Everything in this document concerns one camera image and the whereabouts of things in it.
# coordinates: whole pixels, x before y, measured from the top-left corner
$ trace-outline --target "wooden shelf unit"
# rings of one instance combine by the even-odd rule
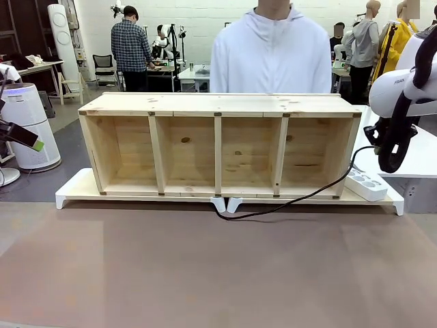
[[[290,94],[105,93],[79,113],[99,192],[163,197],[307,195],[344,173],[361,118]]]

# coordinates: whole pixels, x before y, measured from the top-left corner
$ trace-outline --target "power strip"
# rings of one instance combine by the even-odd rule
[[[389,185],[375,174],[367,174],[352,169],[346,178],[345,186],[369,202],[383,200]]]

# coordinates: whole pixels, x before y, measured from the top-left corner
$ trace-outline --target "black chair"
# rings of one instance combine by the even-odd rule
[[[112,62],[112,55],[97,56],[93,55],[94,66],[96,67],[96,85],[99,86],[99,77],[114,78],[114,82],[117,83],[117,77],[115,75],[115,68]]]

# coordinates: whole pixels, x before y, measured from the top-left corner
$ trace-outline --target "white round base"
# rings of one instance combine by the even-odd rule
[[[3,174],[0,174],[0,187],[10,185],[20,178],[20,171],[17,169],[0,169]]]

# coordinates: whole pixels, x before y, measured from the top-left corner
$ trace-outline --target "plaid shirt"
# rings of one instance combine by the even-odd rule
[[[150,45],[144,30],[124,19],[111,31],[111,48],[120,72],[144,72],[152,61]]]

